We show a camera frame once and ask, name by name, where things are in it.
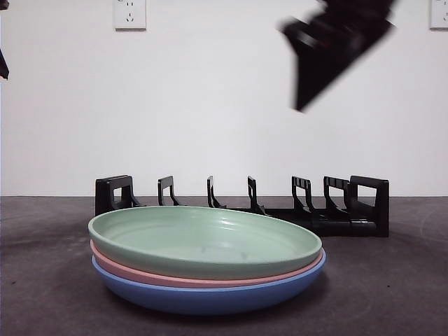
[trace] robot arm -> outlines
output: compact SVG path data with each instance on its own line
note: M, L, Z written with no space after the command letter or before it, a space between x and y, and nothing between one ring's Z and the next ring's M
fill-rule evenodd
M394 0L325 0L308 24L282 28L297 58L295 108L301 111L391 27Z
M8 7L9 7L8 0L0 0L0 11L4 11L8 9Z

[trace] wall outlet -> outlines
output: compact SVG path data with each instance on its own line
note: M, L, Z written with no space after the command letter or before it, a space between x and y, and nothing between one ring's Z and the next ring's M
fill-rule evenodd
M448 30L448 0L431 0L430 29Z
M116 31L146 30L146 0L114 0Z

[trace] gray floor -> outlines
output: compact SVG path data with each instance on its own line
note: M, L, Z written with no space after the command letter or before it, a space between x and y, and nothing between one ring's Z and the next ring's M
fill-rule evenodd
M392 198L389 238L323 238L328 261L305 292L213 318L158 313L107 290L90 264L93 214L88 197L1 199L2 335L448 335L446 197Z

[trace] stack of plates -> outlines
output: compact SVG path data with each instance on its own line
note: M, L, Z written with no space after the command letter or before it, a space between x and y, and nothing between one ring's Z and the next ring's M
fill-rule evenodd
M289 222L194 206L117 210L89 223L92 263L114 293L162 312L221 315L297 295L326 260Z

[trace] dish rack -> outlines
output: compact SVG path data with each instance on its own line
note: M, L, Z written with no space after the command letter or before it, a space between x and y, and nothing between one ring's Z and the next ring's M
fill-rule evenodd
M325 176L323 193L325 207L316 208L312 202L311 181L292 176L291 192L293 208L267 208L258 203L256 180L247 178L249 208L227 208L215 196L214 179L207 179L207 202L209 207L251 212L271 216L300 225L318 236L389 236L389 181L363 176L351 176L350 180ZM358 198L358 186L376 190L374 205L366 204ZM158 180L157 198L160 206L166 206L163 190L169 188L169 196L174 206L182 204L174 194L174 178L167 176ZM330 196L330 188L344 193L344 208L336 205ZM121 189L120 201L116 202L114 190ZM298 197L298 189L304 190L305 204ZM132 177L119 175L100 178L95 183L95 215L132 207L144 207L134 196Z

